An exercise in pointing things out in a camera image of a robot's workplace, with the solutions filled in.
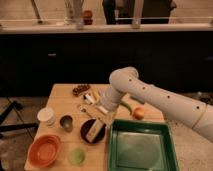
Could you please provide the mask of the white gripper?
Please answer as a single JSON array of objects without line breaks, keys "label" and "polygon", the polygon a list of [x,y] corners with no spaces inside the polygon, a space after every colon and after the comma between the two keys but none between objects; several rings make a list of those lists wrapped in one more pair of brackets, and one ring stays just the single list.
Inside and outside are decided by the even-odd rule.
[{"label": "white gripper", "polygon": [[[100,103],[108,111],[115,111],[121,101],[121,93],[114,89],[107,89],[101,96]],[[115,118],[114,112],[103,114],[94,106],[83,105],[81,111],[91,118],[100,118],[110,127]]]}]

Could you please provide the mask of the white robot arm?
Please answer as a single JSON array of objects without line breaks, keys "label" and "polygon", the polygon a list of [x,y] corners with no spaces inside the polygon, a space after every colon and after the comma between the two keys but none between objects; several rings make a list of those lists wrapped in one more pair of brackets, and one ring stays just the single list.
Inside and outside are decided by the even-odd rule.
[{"label": "white robot arm", "polygon": [[95,104],[105,114],[105,124],[112,123],[111,114],[126,94],[149,103],[213,142],[212,105],[146,84],[139,80],[134,67],[117,69],[110,74],[109,86]]}]

